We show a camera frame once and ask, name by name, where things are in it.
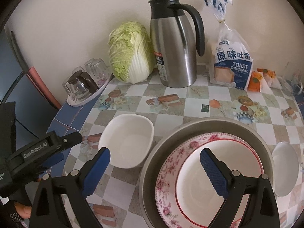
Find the floral plate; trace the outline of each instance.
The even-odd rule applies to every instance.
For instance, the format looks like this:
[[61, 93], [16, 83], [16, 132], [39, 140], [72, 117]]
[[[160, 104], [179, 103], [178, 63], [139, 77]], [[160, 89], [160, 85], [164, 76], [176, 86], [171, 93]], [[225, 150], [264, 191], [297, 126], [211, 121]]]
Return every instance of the floral plate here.
[[[264, 173], [255, 150], [234, 135], [214, 132], [189, 139], [168, 156], [156, 181], [156, 206], [170, 228], [207, 228], [224, 201], [200, 165], [200, 151], [206, 147], [244, 176]], [[243, 196], [231, 227], [238, 227], [247, 200], [248, 195]]]

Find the large metal basin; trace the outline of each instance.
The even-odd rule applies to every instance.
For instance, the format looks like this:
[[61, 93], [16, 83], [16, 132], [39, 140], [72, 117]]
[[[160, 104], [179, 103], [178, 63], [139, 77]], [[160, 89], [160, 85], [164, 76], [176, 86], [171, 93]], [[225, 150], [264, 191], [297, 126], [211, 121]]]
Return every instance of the large metal basin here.
[[142, 215], [150, 228], [168, 228], [160, 217], [155, 202], [156, 178], [169, 154], [184, 141], [203, 133], [224, 132], [240, 137], [251, 145], [259, 155], [264, 172], [274, 189], [274, 162], [265, 141], [251, 128], [241, 122], [212, 117], [189, 122], [177, 127], [165, 136], [148, 156], [139, 180], [139, 204]]

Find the wall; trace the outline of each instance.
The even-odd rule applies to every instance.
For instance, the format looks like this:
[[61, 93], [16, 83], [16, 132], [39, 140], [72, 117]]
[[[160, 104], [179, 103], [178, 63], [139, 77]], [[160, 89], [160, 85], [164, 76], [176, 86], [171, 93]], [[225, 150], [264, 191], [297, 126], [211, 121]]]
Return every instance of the wall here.
[[[180, 1], [197, 8], [206, 38], [214, 36], [218, 23], [203, 0]], [[92, 57], [108, 62], [108, 35], [129, 20], [149, 29], [148, 0], [23, 0], [6, 32], [15, 32], [25, 60], [62, 103], [62, 81]], [[226, 23], [247, 41], [256, 67], [282, 74], [288, 61], [293, 69], [302, 66], [304, 25], [286, 0], [233, 0]]]

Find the checkered tablecloth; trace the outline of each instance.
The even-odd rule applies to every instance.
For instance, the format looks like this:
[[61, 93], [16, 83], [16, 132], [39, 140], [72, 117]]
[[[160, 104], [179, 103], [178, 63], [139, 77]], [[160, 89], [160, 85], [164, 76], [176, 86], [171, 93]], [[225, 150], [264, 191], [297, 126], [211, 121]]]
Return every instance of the checkered tablecloth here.
[[[172, 95], [173, 101], [157, 99]], [[196, 82], [181, 89], [165, 87], [160, 82], [157, 71], [139, 84], [122, 83], [113, 79], [102, 96], [98, 99], [81, 134], [102, 133], [114, 117], [124, 114], [140, 114], [149, 118], [154, 124], [154, 144], [168, 131], [186, 122], [209, 116], [225, 116], [238, 120], [245, 112], [253, 123], [249, 124], [268, 144], [272, 152], [275, 145], [287, 141], [296, 150], [301, 163], [298, 180], [285, 197], [277, 197], [281, 227], [291, 227], [304, 209], [304, 126], [294, 97], [287, 96], [279, 89], [272, 88], [267, 93], [258, 93], [213, 85], [208, 82], [205, 66], [198, 65]], [[296, 119], [284, 117], [281, 112], [291, 107]], [[98, 150], [98, 143], [82, 143], [74, 146], [66, 160], [63, 175], [72, 169], [80, 169], [84, 163], [93, 158]], [[138, 181], [141, 168], [120, 169], [108, 166], [93, 195], [87, 197], [88, 203], [113, 207], [115, 217], [98, 217], [116, 222], [116, 227], [147, 228], [138, 200]], [[73, 227], [78, 227], [68, 198], [65, 207]]]

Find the metal screw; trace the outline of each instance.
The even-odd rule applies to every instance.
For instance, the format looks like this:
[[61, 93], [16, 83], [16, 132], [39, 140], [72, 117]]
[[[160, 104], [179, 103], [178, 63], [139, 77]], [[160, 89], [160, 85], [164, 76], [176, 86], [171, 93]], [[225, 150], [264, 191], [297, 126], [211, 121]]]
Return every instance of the metal screw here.
[[76, 176], [76, 175], [78, 175], [78, 173], [79, 173], [79, 170], [72, 170], [71, 171], [71, 176]]
[[264, 174], [262, 174], [262, 178], [265, 179], [265, 180], [267, 180], [268, 179], [268, 175], [264, 173]]
[[240, 175], [240, 172], [238, 170], [233, 170], [232, 175], [238, 177]]
[[50, 177], [49, 174], [45, 174], [45, 175], [42, 176], [42, 179], [43, 179], [43, 180], [46, 180], [46, 179], [48, 179], [49, 177]]

